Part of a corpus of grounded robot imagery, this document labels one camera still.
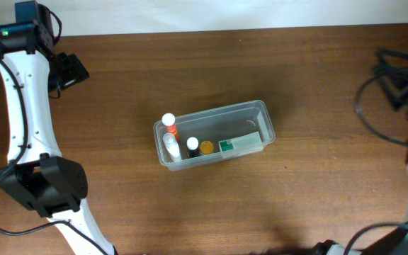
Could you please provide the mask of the white spray bottle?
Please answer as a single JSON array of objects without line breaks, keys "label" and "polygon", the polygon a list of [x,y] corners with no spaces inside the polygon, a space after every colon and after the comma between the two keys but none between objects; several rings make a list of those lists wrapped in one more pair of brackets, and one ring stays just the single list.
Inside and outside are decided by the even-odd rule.
[{"label": "white spray bottle", "polygon": [[172,161],[173,162],[181,161],[182,160],[181,151],[175,136],[168,132],[163,136],[163,141]]}]

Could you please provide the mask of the orange tablet tube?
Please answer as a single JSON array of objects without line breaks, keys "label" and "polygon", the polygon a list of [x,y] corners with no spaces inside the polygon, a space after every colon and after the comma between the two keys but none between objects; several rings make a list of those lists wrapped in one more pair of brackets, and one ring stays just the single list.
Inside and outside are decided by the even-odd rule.
[{"label": "orange tablet tube", "polygon": [[179,142],[180,138],[176,126],[175,116],[172,113],[165,113],[161,118],[161,122],[166,127],[166,131],[171,133],[175,137],[176,141]]}]

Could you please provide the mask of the white green medicine box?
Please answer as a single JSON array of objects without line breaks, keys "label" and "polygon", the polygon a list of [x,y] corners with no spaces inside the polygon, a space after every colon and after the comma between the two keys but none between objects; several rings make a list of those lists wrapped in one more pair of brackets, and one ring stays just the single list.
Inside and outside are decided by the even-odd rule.
[{"label": "white green medicine box", "polygon": [[264,149],[259,132],[221,140],[218,142],[218,145],[224,159],[260,152]]}]

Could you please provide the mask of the dark bottle white cap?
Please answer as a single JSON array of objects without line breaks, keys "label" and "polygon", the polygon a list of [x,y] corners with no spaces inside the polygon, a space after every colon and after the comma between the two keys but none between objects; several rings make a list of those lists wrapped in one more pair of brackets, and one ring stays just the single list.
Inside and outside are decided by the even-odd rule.
[{"label": "dark bottle white cap", "polygon": [[198,157],[199,152],[199,141],[196,137],[189,137],[186,141],[187,153],[189,158]]}]

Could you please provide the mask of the small jar gold lid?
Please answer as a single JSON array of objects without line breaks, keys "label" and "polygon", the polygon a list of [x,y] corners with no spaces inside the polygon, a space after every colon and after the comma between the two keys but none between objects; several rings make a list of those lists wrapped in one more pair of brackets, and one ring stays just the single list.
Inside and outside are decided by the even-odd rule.
[{"label": "small jar gold lid", "polygon": [[205,140],[200,143],[200,146],[199,146],[200,155],[209,155],[209,154],[212,154],[214,151],[215,151],[215,146],[211,141]]}]

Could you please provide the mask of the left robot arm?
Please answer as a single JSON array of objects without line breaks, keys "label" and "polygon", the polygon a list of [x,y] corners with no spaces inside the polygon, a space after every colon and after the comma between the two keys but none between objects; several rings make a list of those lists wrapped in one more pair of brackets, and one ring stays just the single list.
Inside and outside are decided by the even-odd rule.
[{"label": "left robot arm", "polygon": [[62,24],[36,1],[15,5],[14,23],[0,25],[0,87],[6,94],[10,140],[0,189],[56,227],[75,254],[114,254],[89,209],[81,164],[65,159],[55,138],[50,93],[89,77],[76,55],[55,49]]}]

